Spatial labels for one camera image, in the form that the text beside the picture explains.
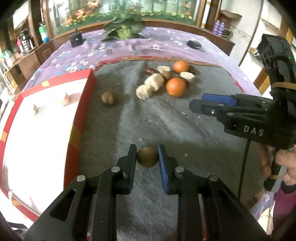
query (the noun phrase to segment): purple tablecloth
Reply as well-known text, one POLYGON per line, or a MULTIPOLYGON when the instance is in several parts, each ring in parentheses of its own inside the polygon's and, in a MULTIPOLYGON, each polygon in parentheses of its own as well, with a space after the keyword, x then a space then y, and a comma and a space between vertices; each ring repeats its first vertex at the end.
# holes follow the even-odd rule
POLYGON ((180 57, 220 65, 233 76, 246 94, 260 95, 238 65, 205 37, 174 29, 146 27, 141 33, 145 39, 101 42, 103 32, 104 30, 97 30, 83 34, 85 42, 76 48, 71 47, 70 41, 64 43, 34 73, 24 90, 65 73, 94 69, 101 61, 120 57, 155 56, 180 57), (188 40, 200 42, 204 51, 188 47, 188 40))

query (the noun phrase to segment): metal screw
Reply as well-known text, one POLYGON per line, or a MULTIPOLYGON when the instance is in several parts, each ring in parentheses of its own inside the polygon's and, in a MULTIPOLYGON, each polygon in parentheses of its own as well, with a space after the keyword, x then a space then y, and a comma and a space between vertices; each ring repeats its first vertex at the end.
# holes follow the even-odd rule
POLYGON ((120 171, 120 167, 112 167, 111 168, 112 172, 119 172, 120 171))
POLYGON ((77 181, 79 182, 82 182, 85 180, 85 176, 84 175, 79 175, 77 178, 76 178, 77 181))
POLYGON ((175 170, 176 170, 176 172, 184 172, 183 167, 176 167, 175 170))
POLYGON ((213 182, 217 182, 218 181, 218 177, 216 175, 210 175, 210 180, 213 182))

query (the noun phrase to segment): purple bottle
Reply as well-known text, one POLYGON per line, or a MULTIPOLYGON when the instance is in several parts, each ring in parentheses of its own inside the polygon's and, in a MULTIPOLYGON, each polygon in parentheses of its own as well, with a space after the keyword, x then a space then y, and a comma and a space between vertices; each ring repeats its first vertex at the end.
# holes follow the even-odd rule
POLYGON ((219 26, 220 26, 220 21, 217 20, 217 21, 215 22, 214 27, 213 27, 213 31, 212 31, 213 34, 217 34, 217 33, 218 33, 219 26))
POLYGON ((221 36, 224 30, 224 23, 221 23, 217 35, 221 36))

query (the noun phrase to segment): human hand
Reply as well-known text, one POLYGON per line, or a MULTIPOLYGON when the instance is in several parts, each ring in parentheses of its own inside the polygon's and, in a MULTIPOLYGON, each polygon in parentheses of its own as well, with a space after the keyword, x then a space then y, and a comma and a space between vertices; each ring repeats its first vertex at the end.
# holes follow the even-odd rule
MULTIPOLYGON (((269 159, 273 156, 273 152, 273 147, 259 144, 258 154, 261 163, 261 174, 266 178, 271 174, 271 163, 269 159)), ((287 186, 296 184, 296 145, 294 145, 293 151, 278 150, 275 161, 277 164, 288 168, 283 178, 285 184, 287 186)))

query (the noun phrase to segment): gray mat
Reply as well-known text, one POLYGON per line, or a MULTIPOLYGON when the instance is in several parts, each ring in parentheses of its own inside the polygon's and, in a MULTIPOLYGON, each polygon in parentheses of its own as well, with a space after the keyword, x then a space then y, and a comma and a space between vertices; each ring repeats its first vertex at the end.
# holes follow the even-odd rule
MULTIPOLYGON (((170 62, 125 61, 103 66, 89 103, 80 145, 80 174, 95 176, 114 166, 128 152, 164 144, 168 155, 196 175, 217 175, 237 194, 246 140, 228 135, 215 118, 193 114, 190 100, 204 93, 236 94, 240 90, 222 68, 195 66, 198 78, 186 95, 174 99, 163 87, 153 98, 140 100, 135 89, 147 75, 145 66, 172 66, 170 62), (106 90, 119 94, 119 105, 106 108, 101 95, 106 90)), ((256 144, 251 143, 242 201, 262 189, 256 144)), ((166 196, 158 164, 150 169, 136 165, 131 195, 117 197, 118 240, 175 240, 177 196, 166 196)))

